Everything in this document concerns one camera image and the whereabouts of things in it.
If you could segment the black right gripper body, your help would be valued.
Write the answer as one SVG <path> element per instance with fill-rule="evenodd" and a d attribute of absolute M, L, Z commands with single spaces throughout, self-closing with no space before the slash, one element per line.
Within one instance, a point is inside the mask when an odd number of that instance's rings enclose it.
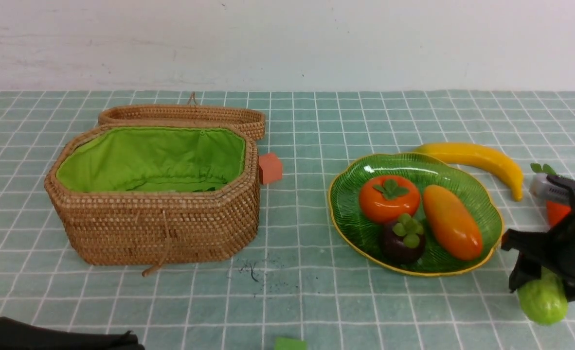
<path fill-rule="evenodd" d="M 546 232 L 521 232 L 508 229 L 501 248 L 515 249 L 518 257 L 508 277 L 508 288 L 515 292 L 541 277 L 541 269 L 554 272 L 565 286 L 566 299 L 575 301 L 575 180 L 562 177 L 559 186 L 569 192 L 570 212 Z"/>

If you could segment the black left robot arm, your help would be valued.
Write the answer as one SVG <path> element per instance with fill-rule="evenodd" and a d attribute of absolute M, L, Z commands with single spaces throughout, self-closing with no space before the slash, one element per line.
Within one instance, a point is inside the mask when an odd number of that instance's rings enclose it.
<path fill-rule="evenodd" d="M 134 332 L 63 332 L 0 317 L 0 350 L 144 350 Z"/>

